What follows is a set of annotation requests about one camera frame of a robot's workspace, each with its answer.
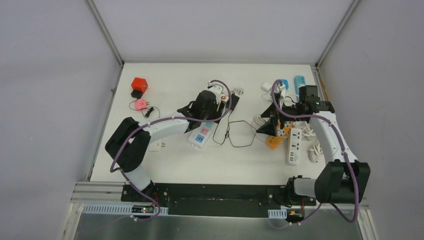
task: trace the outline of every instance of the white wall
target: white wall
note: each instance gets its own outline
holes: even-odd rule
[[[119,67],[83,0],[0,5],[0,238],[55,239]]]
[[[422,239],[424,1],[364,0],[322,67],[380,239]]]
[[[352,0],[95,0],[122,58],[315,63]]]

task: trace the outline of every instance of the electrical socket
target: electrical socket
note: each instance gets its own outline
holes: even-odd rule
[[[302,149],[302,130],[300,128],[291,128],[288,136],[287,163],[298,165],[301,158]]]
[[[216,123],[214,122],[202,122],[200,127],[191,131],[188,141],[193,147],[202,149],[213,133],[215,125]]]

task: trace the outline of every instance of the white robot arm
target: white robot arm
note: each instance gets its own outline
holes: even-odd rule
[[[138,190],[144,190],[152,182],[141,165],[149,144],[174,134],[189,132],[199,127],[200,122],[219,121],[228,112],[222,115],[227,102],[231,105],[230,90],[223,82],[213,80],[195,101],[172,115],[151,123],[140,123],[132,117],[125,118],[105,146],[114,159],[110,171],[123,171]]]
[[[282,123],[281,126],[285,125],[284,122],[307,121],[316,133],[326,162],[317,179],[303,176],[289,178],[284,188],[284,199],[290,201],[291,196],[308,196],[320,203],[360,202],[371,170],[367,163],[358,161],[346,144],[331,102],[321,101],[317,86],[312,85],[299,89],[299,102],[295,105],[280,107],[279,98],[278,93],[273,93],[273,103],[261,115],[269,120],[257,132],[276,136],[278,121]]]

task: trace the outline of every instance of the red cube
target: red cube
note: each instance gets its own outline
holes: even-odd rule
[[[131,87],[135,91],[142,92],[143,94],[146,92],[146,89],[149,87],[146,79],[136,77],[131,83]]]

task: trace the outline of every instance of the black power adapter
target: black power adapter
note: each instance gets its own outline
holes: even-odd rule
[[[240,100],[240,97],[239,96],[236,96],[236,94],[234,92],[231,93],[231,106],[229,106],[230,105],[230,102],[227,101],[226,102],[226,108],[229,107],[229,109],[231,111],[234,111],[234,109],[236,108],[236,105],[239,102],[239,100]]]

